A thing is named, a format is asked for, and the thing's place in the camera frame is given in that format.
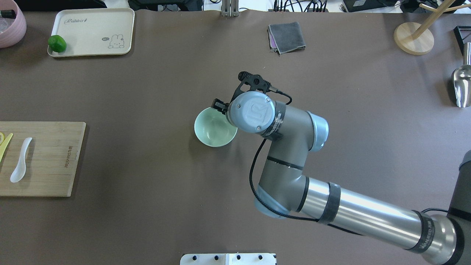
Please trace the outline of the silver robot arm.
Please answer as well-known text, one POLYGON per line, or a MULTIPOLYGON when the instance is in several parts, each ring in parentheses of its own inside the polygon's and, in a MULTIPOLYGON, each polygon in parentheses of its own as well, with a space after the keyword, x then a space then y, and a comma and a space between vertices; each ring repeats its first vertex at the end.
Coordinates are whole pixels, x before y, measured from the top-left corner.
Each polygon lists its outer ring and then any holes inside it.
POLYGON ((470 152, 464 155, 446 215, 428 215, 358 194, 302 174, 309 152, 325 144, 329 126, 321 116, 273 101, 261 92, 238 92, 229 103, 214 99, 235 127, 271 140, 258 188, 258 208, 313 221, 390 243, 434 265, 470 264, 470 152))

